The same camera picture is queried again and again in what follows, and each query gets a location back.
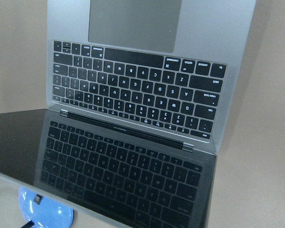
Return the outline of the grey laptop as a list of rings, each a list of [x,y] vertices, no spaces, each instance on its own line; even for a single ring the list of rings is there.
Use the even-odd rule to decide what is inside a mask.
[[[0,175],[107,223],[206,227],[255,5],[48,1],[48,107],[0,114]]]

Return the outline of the blue desk lamp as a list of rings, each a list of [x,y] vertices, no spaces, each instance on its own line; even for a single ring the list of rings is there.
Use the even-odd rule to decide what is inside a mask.
[[[24,228],[70,228],[74,210],[24,187],[19,188],[18,202],[26,220]]]

